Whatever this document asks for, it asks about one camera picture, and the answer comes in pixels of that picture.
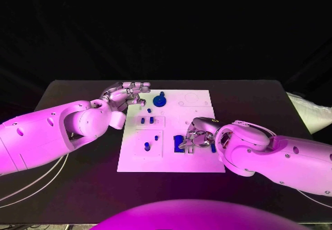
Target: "blue knob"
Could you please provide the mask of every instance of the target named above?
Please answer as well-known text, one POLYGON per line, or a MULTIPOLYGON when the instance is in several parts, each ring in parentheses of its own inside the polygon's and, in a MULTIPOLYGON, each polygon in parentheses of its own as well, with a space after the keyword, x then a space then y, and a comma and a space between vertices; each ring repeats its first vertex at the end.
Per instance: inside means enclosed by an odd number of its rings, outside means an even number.
POLYGON ((150 150, 150 145, 148 145, 148 142, 145 142, 144 144, 144 150, 148 151, 150 150))
POLYGON ((164 92, 160 92, 158 96, 153 98, 153 104, 157 107, 163 107, 166 105, 164 92))

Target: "robotic arm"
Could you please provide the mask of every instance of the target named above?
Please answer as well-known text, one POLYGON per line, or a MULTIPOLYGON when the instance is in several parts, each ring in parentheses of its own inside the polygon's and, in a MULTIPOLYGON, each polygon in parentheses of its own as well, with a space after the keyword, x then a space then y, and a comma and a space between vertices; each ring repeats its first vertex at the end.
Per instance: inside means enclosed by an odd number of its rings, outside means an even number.
POLYGON ((37 167, 93 141, 111 126, 121 129, 129 104, 145 105, 138 93, 150 83, 124 82, 98 99, 76 101, 17 116, 0 125, 0 175, 37 167))
POLYGON ((307 193, 332 196, 332 146, 277 136, 255 124, 196 117, 186 132, 183 149, 215 143, 218 158, 241 176, 262 174, 272 182, 307 193))

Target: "black table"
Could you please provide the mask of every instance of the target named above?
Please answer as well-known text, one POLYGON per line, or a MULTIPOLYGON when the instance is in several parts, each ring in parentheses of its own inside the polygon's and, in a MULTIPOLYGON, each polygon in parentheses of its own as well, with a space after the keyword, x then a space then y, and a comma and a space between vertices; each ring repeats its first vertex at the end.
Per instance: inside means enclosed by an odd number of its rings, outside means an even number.
MULTIPOLYGON (((76 100, 93 100, 115 81, 53 81, 36 110, 76 100)), ((151 89, 209 90, 215 117, 244 120, 278 135, 310 139, 295 109, 277 81, 150 81, 151 89)), ((0 223, 98 223, 122 210, 170 199, 210 199, 262 209, 295 222, 332 222, 332 209, 294 189, 254 174, 116 172, 122 130, 111 127, 92 143, 69 154, 63 170, 27 200, 0 209, 0 223)), ((0 197, 28 184, 54 162, 0 177, 0 197)), ((10 201, 34 192, 57 170, 10 201)), ((332 205, 329 197, 311 196, 332 205)))

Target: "white cushion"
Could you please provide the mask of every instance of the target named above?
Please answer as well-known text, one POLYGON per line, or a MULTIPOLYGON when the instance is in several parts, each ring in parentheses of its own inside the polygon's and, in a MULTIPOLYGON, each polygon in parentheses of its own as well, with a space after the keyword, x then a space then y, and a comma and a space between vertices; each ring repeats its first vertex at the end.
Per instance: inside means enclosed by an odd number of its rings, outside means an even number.
POLYGON ((308 132, 317 132, 332 123, 332 108, 316 105, 288 92, 287 95, 308 132))

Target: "white pegboard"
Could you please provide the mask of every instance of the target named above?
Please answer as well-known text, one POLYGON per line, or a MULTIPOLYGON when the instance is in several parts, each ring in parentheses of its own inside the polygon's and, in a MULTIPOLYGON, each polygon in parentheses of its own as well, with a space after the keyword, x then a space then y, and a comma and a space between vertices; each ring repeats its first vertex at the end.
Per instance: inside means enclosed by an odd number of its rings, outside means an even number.
POLYGON ((215 118, 206 90, 151 90, 140 94, 147 100, 144 107, 129 105, 122 134, 118 159, 118 172, 197 172, 223 173, 225 168, 218 160, 218 153, 210 148, 193 147, 193 154, 174 153, 173 136, 186 134, 194 117, 215 118), (153 98, 164 92, 166 105, 155 107, 153 98))

